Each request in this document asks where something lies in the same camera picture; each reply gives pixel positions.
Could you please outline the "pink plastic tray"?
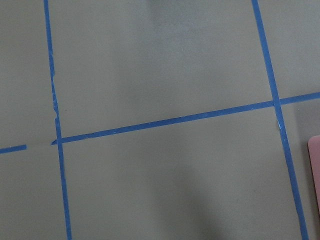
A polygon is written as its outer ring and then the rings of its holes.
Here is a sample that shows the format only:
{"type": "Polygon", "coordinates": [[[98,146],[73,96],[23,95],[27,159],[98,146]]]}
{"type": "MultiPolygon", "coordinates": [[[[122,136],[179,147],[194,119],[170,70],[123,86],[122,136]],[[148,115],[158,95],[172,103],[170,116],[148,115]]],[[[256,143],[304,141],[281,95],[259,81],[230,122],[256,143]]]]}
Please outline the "pink plastic tray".
{"type": "Polygon", "coordinates": [[[318,210],[320,209],[320,136],[312,136],[307,143],[318,210]]]}

